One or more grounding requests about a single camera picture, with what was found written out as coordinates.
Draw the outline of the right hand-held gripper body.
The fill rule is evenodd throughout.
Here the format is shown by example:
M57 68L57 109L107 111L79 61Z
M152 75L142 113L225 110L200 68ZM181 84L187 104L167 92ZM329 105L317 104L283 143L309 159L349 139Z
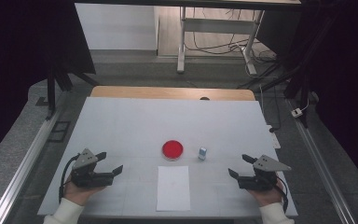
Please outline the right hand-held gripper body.
M272 190L278 182L277 172L292 170L290 166L266 155L257 158L257 161L252 165L255 171L253 176L239 176L237 179L241 189Z

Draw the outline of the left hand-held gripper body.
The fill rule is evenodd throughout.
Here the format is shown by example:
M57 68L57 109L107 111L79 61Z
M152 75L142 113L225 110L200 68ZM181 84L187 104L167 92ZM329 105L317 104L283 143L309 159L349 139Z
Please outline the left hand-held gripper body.
M111 186L114 175L111 173L95 173L97 158L88 148L85 148L72 167L71 181L79 188L98 188Z

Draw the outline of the round red ink pad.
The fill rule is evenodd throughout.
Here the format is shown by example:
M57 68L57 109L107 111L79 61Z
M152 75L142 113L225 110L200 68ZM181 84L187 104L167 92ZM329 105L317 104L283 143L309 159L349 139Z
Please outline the round red ink pad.
M176 140L169 140L162 146L162 155L168 161L178 160L184 151L182 144Z

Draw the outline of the person's right hand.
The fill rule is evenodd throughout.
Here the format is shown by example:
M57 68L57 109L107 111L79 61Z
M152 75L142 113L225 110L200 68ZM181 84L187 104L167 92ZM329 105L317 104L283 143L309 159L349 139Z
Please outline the person's right hand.
M248 190L248 192L256 199L258 205L260 207L267 206L272 203L281 203L282 195L278 191L278 189L282 189L281 181L278 181L276 184L276 188L270 191L255 191Z

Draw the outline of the person's left hand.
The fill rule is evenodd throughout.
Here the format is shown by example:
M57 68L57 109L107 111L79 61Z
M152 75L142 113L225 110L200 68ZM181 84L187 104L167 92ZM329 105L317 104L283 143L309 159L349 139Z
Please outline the person's left hand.
M103 189L104 187L79 188L68 178L64 185L63 198L79 206L85 206L92 195Z

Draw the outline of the white table cover board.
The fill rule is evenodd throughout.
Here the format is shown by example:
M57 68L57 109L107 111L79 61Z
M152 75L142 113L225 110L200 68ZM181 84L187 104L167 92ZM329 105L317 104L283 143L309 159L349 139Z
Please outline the white table cover board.
M190 210L157 211L158 168L168 166L162 146L180 142L175 166L189 171ZM199 149L207 149L199 159ZM88 148L106 152L95 170L122 165L112 186L92 196L86 217L244 218L260 212L255 199L230 177L254 173L242 154L277 156L257 101L157 100L90 97L80 112L61 165Z

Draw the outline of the white paper sheet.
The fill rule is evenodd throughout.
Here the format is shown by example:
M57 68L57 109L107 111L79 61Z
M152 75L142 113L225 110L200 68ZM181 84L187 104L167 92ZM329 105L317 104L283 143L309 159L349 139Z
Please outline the white paper sheet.
M189 211L190 187L187 166L159 166L157 211Z

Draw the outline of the black metal stand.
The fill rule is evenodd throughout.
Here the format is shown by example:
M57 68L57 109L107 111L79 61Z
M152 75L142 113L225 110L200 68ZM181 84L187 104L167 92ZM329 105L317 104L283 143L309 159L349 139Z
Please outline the black metal stand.
M69 63L54 63L48 70L48 115L46 120L52 119L56 114L55 84L58 84L62 91L69 91L72 89L73 83L69 78L70 74L79 77L92 87L100 85L98 81L87 76L84 72L81 72Z
M316 53L322 48L335 17L323 12L279 12L264 11L257 32L275 42L275 45L288 45L295 41L285 53L272 60L272 65L253 80L241 84L239 88L252 87L257 81L267 78L273 71L283 67L283 74L273 81L261 86L258 92L269 90L288 80L289 84L283 91L287 99L294 99L301 91L298 109L300 120L308 127L307 108L310 105L310 72L316 61Z

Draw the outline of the wooden table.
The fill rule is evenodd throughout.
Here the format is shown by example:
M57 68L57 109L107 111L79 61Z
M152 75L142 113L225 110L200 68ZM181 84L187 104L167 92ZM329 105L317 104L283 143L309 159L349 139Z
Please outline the wooden table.
M127 87L97 86L91 97L141 98L141 99L183 99L183 100L219 100L219 101L254 101L255 95L250 90L196 89L166 87Z

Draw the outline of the dark curtain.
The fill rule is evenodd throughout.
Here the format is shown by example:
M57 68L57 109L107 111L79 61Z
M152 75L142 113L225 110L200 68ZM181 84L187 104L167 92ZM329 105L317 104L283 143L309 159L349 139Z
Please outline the dark curtain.
M358 168L358 0L300 0L298 10L323 12L335 17L310 72L310 91L319 97L316 112ZM275 45L262 33L258 40L275 51L285 53L295 45Z
M76 0L0 0L0 143L32 85L94 72Z

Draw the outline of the aluminium floor rail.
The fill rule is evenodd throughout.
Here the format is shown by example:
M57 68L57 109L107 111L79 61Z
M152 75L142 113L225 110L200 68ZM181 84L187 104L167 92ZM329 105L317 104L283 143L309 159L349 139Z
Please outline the aluminium floor rail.
M43 146L46 144L50 132L52 131L61 113L62 107L59 106L48 119L44 120L34 138L34 141L28 148L19 168L8 184L3 196L0 198L0 224L4 224L6 221L14 202L21 192L22 186L26 182L28 175L31 173L34 164L37 161L39 154L41 153Z
M294 118L298 131L303 139L303 142L310 154L310 157L316 167L316 170L322 179L324 188L330 196L332 204L334 205L337 215L342 224L356 224L355 217L342 193L338 187L334 177L316 145L310 131L306 128L298 118Z

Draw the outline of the white metal desk frame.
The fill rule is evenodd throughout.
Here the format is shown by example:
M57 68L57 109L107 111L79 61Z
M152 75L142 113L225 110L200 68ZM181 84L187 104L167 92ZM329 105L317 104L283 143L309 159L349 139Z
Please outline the white metal desk frame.
M251 50L255 41L259 25L262 21L264 11L256 10L255 18L252 21L229 21L218 19L197 19L186 16L186 8L180 7L180 44L178 49L177 73L183 74L185 71L185 36L186 32L196 33L216 33L248 35L248 42L245 47L241 47L241 54L245 60L246 68L250 75L255 75L255 65L251 58Z

